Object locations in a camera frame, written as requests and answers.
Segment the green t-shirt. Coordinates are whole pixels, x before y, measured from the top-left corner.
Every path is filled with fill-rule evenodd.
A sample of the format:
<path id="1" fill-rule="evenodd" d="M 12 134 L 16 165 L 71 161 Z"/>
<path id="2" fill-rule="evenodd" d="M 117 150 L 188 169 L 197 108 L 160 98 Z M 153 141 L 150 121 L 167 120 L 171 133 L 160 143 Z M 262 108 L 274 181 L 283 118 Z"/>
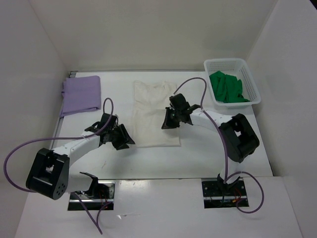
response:
<path id="1" fill-rule="evenodd" d="M 236 76 L 217 71 L 209 76 L 215 99 L 222 103 L 249 102 L 242 95 L 242 81 Z"/>

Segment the cream white t-shirt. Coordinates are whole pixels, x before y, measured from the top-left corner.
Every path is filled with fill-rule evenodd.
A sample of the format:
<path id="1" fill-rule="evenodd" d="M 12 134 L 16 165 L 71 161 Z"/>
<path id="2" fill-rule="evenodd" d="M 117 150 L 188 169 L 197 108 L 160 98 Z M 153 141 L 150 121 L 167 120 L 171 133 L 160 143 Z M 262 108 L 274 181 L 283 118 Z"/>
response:
<path id="1" fill-rule="evenodd" d="M 161 128 L 169 96 L 176 90 L 172 82 L 147 84 L 134 81 L 134 107 L 132 116 L 132 138 L 137 147 L 180 146 L 179 129 Z"/>

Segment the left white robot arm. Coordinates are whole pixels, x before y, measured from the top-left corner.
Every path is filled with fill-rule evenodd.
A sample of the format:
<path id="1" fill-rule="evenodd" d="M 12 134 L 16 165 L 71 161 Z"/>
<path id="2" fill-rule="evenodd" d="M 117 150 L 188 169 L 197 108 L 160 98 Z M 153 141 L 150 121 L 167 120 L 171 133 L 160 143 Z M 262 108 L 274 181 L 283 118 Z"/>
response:
<path id="1" fill-rule="evenodd" d="M 84 155 L 108 142 L 116 150 L 128 149 L 129 144 L 135 144 L 123 124 L 108 125 L 100 134 L 94 135 L 97 131 L 97 123 L 94 123 L 85 129 L 78 140 L 52 150 L 40 149 L 27 177 L 26 187 L 53 200 L 66 192 L 75 191 L 93 196 L 97 191 L 98 177 L 88 172 L 72 177 L 69 174 L 70 167 Z"/>

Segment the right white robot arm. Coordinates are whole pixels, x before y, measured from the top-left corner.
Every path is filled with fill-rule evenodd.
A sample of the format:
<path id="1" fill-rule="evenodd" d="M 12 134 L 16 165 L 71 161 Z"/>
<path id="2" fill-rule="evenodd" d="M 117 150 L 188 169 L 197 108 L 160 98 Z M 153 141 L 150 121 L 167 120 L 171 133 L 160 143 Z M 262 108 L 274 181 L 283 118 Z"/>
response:
<path id="1" fill-rule="evenodd" d="M 175 129 L 181 123 L 201 126 L 219 134 L 225 153 L 224 168 L 219 177 L 225 185 L 231 185 L 238 179 L 241 174 L 240 164 L 260 145 L 256 133 L 243 114 L 222 115 L 204 110 L 198 105 L 184 110 L 167 107 L 161 128 Z"/>

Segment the purple t-shirt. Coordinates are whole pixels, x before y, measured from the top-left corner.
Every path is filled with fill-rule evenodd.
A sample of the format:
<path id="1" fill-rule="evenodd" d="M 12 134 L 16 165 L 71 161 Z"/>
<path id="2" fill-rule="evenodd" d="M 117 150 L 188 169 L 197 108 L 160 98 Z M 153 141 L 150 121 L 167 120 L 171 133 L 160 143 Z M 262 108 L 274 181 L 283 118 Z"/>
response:
<path id="1" fill-rule="evenodd" d="M 101 79 L 99 76 L 67 78 L 63 82 L 62 109 L 59 116 L 93 112 L 101 108 Z"/>

